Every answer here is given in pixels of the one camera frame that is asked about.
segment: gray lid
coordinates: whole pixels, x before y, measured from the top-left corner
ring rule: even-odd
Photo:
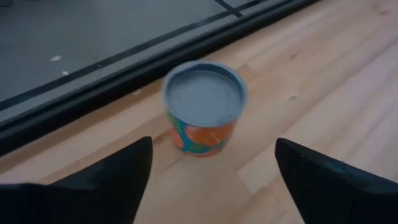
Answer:
[[[220,63],[187,62],[163,82],[167,110],[187,124],[218,127],[239,118],[247,89],[241,77]]]

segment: wooden floor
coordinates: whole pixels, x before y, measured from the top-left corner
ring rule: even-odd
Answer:
[[[171,145],[159,80],[0,158],[0,182],[51,183],[149,135],[153,172],[135,223],[303,223],[277,137],[398,181],[397,40],[398,1],[320,1],[205,58],[249,90],[221,154]]]

